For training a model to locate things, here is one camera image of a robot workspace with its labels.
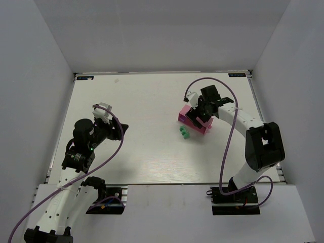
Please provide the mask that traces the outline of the green hospital arch block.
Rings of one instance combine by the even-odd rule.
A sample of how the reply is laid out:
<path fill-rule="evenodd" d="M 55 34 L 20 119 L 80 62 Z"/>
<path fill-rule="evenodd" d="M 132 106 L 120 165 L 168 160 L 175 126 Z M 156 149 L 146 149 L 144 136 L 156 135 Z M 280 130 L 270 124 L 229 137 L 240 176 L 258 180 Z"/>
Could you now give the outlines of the green hospital arch block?
<path fill-rule="evenodd" d="M 185 126 L 180 126 L 179 131 L 184 139 L 190 138 L 190 133 Z"/>

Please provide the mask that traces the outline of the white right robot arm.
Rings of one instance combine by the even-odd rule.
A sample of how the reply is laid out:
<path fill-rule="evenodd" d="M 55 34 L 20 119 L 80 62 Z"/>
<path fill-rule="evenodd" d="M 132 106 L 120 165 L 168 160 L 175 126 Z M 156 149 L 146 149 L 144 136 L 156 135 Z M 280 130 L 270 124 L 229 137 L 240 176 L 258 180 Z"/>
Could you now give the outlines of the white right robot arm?
<path fill-rule="evenodd" d="M 227 191 L 220 191 L 222 195 L 229 196 L 252 187 L 264 177 L 265 171 L 284 160 L 285 150 L 278 124 L 265 123 L 239 109 L 236 97 L 222 98 L 216 86 L 211 85 L 201 89 L 200 95 L 186 91 L 184 101 L 191 105 L 186 117 L 195 127 L 202 128 L 202 124 L 212 117 L 231 126 L 224 157 L 227 156 L 234 131 L 245 138 L 246 162 L 229 180 Z"/>

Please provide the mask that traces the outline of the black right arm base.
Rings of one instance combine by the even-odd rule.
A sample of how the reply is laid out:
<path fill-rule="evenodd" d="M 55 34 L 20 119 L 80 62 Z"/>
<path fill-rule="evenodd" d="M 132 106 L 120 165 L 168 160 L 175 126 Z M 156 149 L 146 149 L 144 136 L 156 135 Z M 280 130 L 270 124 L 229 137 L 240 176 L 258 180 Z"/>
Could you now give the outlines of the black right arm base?
<path fill-rule="evenodd" d="M 228 196 L 211 187 L 206 194 L 211 197 L 213 216 L 260 215 L 255 187 Z"/>

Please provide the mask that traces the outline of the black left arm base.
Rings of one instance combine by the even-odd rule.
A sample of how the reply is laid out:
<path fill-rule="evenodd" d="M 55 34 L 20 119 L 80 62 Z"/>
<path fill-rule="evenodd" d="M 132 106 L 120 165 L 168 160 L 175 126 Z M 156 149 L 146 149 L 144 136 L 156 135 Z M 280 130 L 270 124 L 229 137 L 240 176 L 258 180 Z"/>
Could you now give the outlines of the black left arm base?
<path fill-rule="evenodd" d="M 106 198 L 99 197 L 88 209 L 88 215 L 122 215 L 127 203 L 126 185 L 106 185 Z"/>

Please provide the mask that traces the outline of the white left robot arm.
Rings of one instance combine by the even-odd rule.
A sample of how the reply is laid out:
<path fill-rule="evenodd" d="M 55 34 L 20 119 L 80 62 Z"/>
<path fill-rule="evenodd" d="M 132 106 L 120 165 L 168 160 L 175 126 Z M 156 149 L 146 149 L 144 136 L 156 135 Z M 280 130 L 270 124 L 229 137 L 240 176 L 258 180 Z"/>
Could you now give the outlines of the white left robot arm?
<path fill-rule="evenodd" d="M 71 229 L 79 213 L 107 198 L 105 180 L 90 175 L 94 150 L 106 139 L 123 141 L 128 127 L 116 118 L 99 116 L 94 120 L 83 118 L 74 124 L 57 189 L 49 195 L 49 204 L 36 226 L 26 229 L 25 242 L 73 242 Z"/>

